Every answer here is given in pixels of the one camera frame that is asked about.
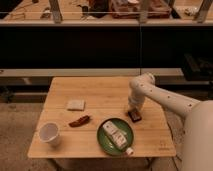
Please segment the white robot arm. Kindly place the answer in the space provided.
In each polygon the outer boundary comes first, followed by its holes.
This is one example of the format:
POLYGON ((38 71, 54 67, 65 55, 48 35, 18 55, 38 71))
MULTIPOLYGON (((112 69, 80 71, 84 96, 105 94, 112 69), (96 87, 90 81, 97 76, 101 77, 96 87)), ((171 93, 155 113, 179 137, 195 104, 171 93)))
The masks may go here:
POLYGON ((185 119, 181 171, 213 171, 213 100, 200 101, 155 85, 151 73, 132 78, 128 101, 141 109, 146 97, 185 119))

